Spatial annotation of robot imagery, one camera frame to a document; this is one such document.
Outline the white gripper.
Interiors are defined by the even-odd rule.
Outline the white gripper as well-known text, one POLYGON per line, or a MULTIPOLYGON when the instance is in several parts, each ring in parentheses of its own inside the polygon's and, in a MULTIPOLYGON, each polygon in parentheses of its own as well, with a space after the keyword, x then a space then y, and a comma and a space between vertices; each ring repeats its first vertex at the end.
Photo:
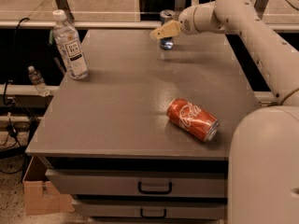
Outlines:
POLYGON ((185 8, 178 16, 178 21, 168 21, 150 32, 152 39, 163 39, 177 36, 181 31, 186 35, 201 33, 221 34, 224 31, 222 23, 217 19, 215 3, 209 2, 185 8))

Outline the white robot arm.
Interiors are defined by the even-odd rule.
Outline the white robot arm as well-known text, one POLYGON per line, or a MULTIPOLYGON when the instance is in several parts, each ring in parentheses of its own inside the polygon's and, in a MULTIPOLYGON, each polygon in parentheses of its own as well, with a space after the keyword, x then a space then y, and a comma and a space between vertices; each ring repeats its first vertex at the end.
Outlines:
POLYGON ((299 224, 299 51, 259 18, 250 0, 187 7, 151 35, 203 32, 237 35, 277 100, 235 129, 227 224, 299 224))

